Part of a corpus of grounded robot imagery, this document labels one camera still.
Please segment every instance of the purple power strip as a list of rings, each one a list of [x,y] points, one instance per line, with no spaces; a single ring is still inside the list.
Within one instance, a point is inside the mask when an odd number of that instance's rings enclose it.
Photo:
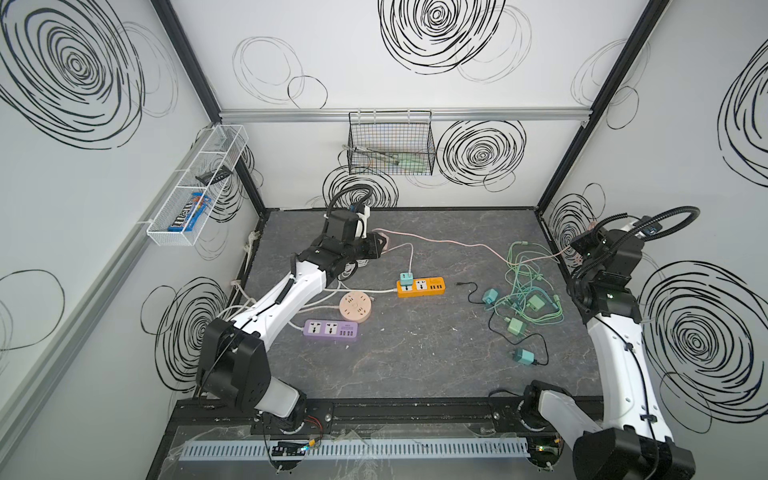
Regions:
[[[334,340],[354,340],[357,338],[357,323],[338,320],[307,320],[304,323],[304,336],[321,336]]]

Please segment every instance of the green cable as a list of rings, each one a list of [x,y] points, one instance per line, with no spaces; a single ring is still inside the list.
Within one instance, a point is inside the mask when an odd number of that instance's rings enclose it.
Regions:
[[[513,250],[517,245],[533,245],[542,248],[545,253],[536,250],[523,250],[518,252],[513,257]],[[507,272],[504,274],[505,280],[511,285],[511,292],[508,295],[497,299],[491,308],[499,316],[504,316],[498,311],[500,306],[509,308],[515,312],[516,316],[536,325],[554,325],[556,323],[560,323],[563,321],[563,309],[562,305],[560,304],[560,297],[554,295],[553,301],[546,293],[546,291],[537,286],[535,282],[540,281],[545,283],[547,286],[549,286],[552,292],[554,292],[554,286],[544,277],[544,275],[541,273],[541,268],[538,265],[535,263],[521,263],[522,261],[528,260],[528,258],[534,258],[528,257],[527,255],[529,254],[534,254],[537,257],[551,255],[551,253],[549,253],[547,250],[547,247],[541,245],[540,243],[529,243],[522,241],[513,242],[509,246],[507,262],[516,263],[517,265],[511,266],[509,270],[507,270]],[[515,274],[514,278],[510,279],[510,273]],[[540,293],[550,304],[554,304],[557,307],[557,310],[553,313],[547,313],[535,318],[526,315],[525,307],[528,304],[527,298],[533,293]]]

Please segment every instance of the black wire basket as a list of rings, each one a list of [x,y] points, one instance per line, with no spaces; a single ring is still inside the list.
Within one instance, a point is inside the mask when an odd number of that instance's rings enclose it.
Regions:
[[[349,113],[350,174],[432,175],[436,158],[431,111]]]

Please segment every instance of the orange power strip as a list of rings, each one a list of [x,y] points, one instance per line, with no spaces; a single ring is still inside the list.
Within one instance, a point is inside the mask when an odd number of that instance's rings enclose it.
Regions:
[[[415,278],[413,285],[401,286],[397,282],[397,296],[410,298],[412,296],[442,295],[445,293],[445,280],[441,276],[431,278]]]

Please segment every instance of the round pink power strip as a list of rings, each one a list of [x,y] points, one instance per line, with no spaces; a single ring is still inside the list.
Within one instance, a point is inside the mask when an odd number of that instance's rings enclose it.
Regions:
[[[349,292],[342,297],[339,310],[344,320],[363,323],[371,316],[371,297],[363,292]]]

